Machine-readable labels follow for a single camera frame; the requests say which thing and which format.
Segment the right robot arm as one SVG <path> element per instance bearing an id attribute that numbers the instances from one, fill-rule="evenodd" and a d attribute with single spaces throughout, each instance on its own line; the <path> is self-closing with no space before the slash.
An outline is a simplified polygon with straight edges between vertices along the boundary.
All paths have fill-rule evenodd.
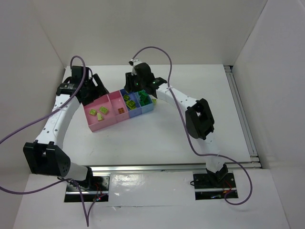
<path id="1" fill-rule="evenodd" d="M 138 59 L 129 61 L 132 71 L 125 74 L 127 92 L 144 90 L 147 94 L 176 106 L 189 139 L 195 139 L 201 149 L 198 156 L 205 157 L 209 180 L 216 185 L 227 175 L 228 169 L 214 140 L 214 118 L 205 99 L 194 99 L 171 87 L 161 78 L 156 78 L 150 66 Z"/>

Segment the lime sloped lego brick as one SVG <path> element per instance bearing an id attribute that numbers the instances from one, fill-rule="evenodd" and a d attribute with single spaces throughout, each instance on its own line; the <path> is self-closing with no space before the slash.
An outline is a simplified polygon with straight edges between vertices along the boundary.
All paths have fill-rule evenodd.
<path id="1" fill-rule="evenodd" d="M 100 113 L 97 113 L 97 120 L 98 120 L 98 122 L 104 120 L 103 116 Z"/>

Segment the brown lego plate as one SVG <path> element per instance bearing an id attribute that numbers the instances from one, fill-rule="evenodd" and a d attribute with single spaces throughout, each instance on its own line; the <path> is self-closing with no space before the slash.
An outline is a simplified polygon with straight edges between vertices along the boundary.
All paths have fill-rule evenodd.
<path id="1" fill-rule="evenodd" d="M 123 108 L 119 108 L 119 109 L 118 109 L 118 112 L 119 112 L 119 114 L 122 114 L 122 113 L 124 113 L 125 111 L 124 111 Z"/>

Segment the dark green lego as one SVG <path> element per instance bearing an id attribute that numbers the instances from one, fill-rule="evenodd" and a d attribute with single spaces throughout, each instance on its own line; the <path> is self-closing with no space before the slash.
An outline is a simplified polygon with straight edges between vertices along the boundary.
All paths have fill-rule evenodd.
<path id="1" fill-rule="evenodd" d="M 141 100 L 140 101 L 140 105 L 141 106 L 146 106 L 146 105 L 149 105 L 151 102 L 149 100 Z"/>

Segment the lime lego brick edge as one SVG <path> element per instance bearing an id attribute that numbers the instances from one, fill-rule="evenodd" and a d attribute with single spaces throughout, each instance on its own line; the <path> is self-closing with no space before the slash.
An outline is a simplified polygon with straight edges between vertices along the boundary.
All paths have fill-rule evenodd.
<path id="1" fill-rule="evenodd" d="M 128 100 L 130 99 L 130 97 L 129 97 L 129 95 L 125 94 L 125 95 L 123 96 L 123 99 L 124 99 L 124 101 L 128 101 Z"/>

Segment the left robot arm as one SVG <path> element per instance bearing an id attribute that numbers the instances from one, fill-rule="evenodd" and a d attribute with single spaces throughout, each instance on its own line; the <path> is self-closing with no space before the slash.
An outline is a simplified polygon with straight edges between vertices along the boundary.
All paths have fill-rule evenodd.
<path id="1" fill-rule="evenodd" d="M 106 94 L 108 90 L 98 74 L 93 74 L 89 67 L 71 68 L 71 76 L 57 88 L 53 115 L 47 119 L 36 139 L 26 142 L 23 147 L 31 173 L 71 178 L 85 190 L 98 182 L 91 168 L 71 162 L 62 147 L 71 119 L 79 106 L 88 105 Z"/>

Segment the green long lego brick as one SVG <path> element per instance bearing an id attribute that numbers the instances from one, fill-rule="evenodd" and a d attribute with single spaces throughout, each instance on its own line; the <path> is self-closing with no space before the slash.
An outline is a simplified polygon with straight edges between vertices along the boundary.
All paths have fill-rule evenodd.
<path id="1" fill-rule="evenodd" d="M 148 97 L 148 94 L 144 90 L 139 91 L 138 95 L 139 95 L 139 98 L 140 98 L 141 101 L 146 100 L 146 98 Z"/>

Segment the lime long lego brick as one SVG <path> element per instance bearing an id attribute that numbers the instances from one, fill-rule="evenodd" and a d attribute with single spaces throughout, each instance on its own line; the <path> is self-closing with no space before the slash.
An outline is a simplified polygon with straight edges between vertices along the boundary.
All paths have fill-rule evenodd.
<path id="1" fill-rule="evenodd" d="M 128 104 L 130 110 L 136 109 L 136 104 Z"/>

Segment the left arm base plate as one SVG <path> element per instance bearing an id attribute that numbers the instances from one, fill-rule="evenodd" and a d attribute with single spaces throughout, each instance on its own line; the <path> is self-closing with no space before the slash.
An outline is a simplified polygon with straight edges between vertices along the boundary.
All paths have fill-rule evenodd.
<path id="1" fill-rule="evenodd" d="M 109 200 L 110 175 L 95 176 L 94 182 L 90 187 L 84 188 L 80 185 L 84 202 L 108 202 Z M 75 184 L 67 184 L 65 203 L 80 203 L 81 196 Z"/>

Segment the lone pale lime lego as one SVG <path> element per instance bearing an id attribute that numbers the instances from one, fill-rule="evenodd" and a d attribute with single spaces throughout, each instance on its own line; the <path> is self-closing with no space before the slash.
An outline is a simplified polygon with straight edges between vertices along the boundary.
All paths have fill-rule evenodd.
<path id="1" fill-rule="evenodd" d="M 96 116 L 96 114 L 97 114 L 97 111 L 94 110 L 94 109 L 91 109 L 91 110 L 89 111 L 89 115 Z"/>

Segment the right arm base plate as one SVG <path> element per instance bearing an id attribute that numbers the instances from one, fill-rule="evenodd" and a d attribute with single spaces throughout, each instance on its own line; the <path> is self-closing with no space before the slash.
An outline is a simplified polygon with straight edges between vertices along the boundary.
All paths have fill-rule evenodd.
<path id="1" fill-rule="evenodd" d="M 206 173 L 193 174 L 190 185 L 194 187 L 196 200 L 238 198 L 235 178 L 233 173 L 228 173 L 219 183 L 213 183 Z"/>

